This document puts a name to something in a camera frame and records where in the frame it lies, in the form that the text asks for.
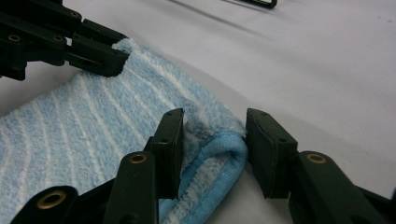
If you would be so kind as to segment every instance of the black plastic part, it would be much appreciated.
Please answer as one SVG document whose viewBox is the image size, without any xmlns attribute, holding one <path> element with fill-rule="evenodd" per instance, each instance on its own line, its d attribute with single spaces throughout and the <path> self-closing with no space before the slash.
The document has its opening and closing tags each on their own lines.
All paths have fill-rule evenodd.
<svg viewBox="0 0 396 224">
<path fill-rule="evenodd" d="M 316 224 L 314 210 L 304 194 L 291 194 L 289 199 L 290 215 L 294 224 Z"/>
<path fill-rule="evenodd" d="M 262 0 L 239 0 L 242 2 L 247 2 L 251 5 L 257 6 L 257 7 L 265 7 L 268 9 L 272 9 L 276 6 L 277 0 L 272 0 L 270 2 L 267 1 L 262 1 Z"/>
<path fill-rule="evenodd" d="M 248 161 L 264 197 L 288 198 L 297 141 L 271 115 L 257 109 L 247 110 L 246 127 Z"/>
<path fill-rule="evenodd" d="M 292 211 L 291 205 L 295 224 L 387 223 L 330 157 L 301 152 L 294 171 L 301 187 L 292 189 L 291 195 L 304 195 L 313 211 L 306 219 L 309 214 Z"/>
<path fill-rule="evenodd" d="M 25 80 L 27 63 L 35 61 L 56 66 L 69 61 L 104 77 L 117 76 L 128 55 L 111 46 L 126 36 L 81 18 L 61 0 L 0 1 L 0 76 Z"/>
<path fill-rule="evenodd" d="M 393 193 L 392 199 L 389 200 L 367 189 L 357 188 L 388 223 L 396 223 L 396 190 Z"/>
<path fill-rule="evenodd" d="M 68 186 L 45 189 L 34 196 L 14 217 L 11 224 L 70 223 L 78 199 L 76 189 Z"/>
<path fill-rule="evenodd" d="M 121 73 L 128 54 L 82 35 L 74 35 L 72 47 L 64 57 L 72 66 L 114 77 Z"/>
<path fill-rule="evenodd" d="M 78 197 L 73 224 L 102 223 L 114 179 Z"/>
<path fill-rule="evenodd" d="M 103 224 L 114 223 L 158 223 L 155 159 L 151 152 L 134 152 L 122 159 L 103 220 Z"/>
<path fill-rule="evenodd" d="M 178 197 L 183 157 L 183 115 L 181 108 L 165 113 L 148 150 L 156 158 L 159 198 Z"/>
<path fill-rule="evenodd" d="M 109 46 L 124 38 L 128 38 L 126 35 L 108 29 L 107 27 L 90 20 L 84 20 L 82 22 L 79 27 L 78 34 Z"/>
</svg>

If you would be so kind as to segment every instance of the white background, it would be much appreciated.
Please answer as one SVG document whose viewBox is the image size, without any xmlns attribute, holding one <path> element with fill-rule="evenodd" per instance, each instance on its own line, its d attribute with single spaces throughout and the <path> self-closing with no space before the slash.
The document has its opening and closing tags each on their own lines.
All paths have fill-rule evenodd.
<svg viewBox="0 0 396 224">
<path fill-rule="evenodd" d="M 214 92 L 245 122 L 270 113 L 299 150 L 332 157 L 358 186 L 396 187 L 396 2 L 64 0 L 83 18 L 151 47 Z M 77 71 L 29 63 L 0 79 L 0 116 Z M 264 200 L 247 169 L 208 223 L 291 223 L 286 200 Z"/>
</svg>

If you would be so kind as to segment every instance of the light blue towel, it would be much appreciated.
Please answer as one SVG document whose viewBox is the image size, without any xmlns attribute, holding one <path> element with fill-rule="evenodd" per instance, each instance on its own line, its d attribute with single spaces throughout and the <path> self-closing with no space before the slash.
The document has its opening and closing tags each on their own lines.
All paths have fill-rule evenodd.
<svg viewBox="0 0 396 224">
<path fill-rule="evenodd" d="M 241 174 L 245 129 L 177 67 L 132 39 L 117 77 L 88 72 L 0 119 L 0 223 L 39 191 L 68 185 L 82 194 L 114 178 L 120 159 L 142 150 L 163 113 L 183 107 L 179 200 L 160 201 L 161 223 L 203 223 Z"/>
</svg>

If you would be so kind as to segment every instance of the towel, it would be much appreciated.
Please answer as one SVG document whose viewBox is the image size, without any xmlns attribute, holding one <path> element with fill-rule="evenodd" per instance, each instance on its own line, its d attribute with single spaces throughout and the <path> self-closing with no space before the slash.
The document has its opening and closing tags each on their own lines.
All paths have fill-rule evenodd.
<svg viewBox="0 0 396 224">
<path fill-rule="evenodd" d="M 116 176 L 120 159 L 143 150 L 163 113 L 185 110 L 178 200 L 160 200 L 161 223 L 204 223 L 247 159 L 242 123 L 165 58 L 132 39 L 117 77 L 86 71 L 0 118 L 0 223 L 39 191 L 82 194 Z"/>
</svg>

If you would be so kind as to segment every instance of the brass screw insert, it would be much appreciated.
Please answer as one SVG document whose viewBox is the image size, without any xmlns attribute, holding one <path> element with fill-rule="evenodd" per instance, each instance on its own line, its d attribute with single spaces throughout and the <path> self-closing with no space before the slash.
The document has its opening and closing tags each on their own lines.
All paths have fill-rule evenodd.
<svg viewBox="0 0 396 224">
<path fill-rule="evenodd" d="M 38 200 L 37 207 L 43 210 L 50 209 L 63 202 L 65 198 L 66 193 L 63 190 L 55 190 Z"/>
<path fill-rule="evenodd" d="M 21 38 L 18 35 L 9 35 L 8 39 L 13 42 L 20 42 Z"/>
<path fill-rule="evenodd" d="M 318 164 L 326 163 L 326 159 L 320 156 L 319 154 L 308 154 L 306 155 L 306 158 L 314 163 L 318 163 Z"/>
<path fill-rule="evenodd" d="M 74 17 L 78 17 L 78 12 L 71 11 L 70 14 L 71 14 L 72 16 L 74 16 Z"/>
<path fill-rule="evenodd" d="M 55 41 L 58 41 L 58 42 L 61 42 L 61 41 L 64 40 L 64 38 L 61 37 L 61 36 L 59 36 L 59 35 L 56 35 L 55 37 L 53 37 L 53 39 L 54 39 Z"/>
<path fill-rule="evenodd" d="M 145 162 L 148 157 L 144 154 L 137 154 L 129 158 L 129 162 L 132 164 L 140 164 Z"/>
</svg>

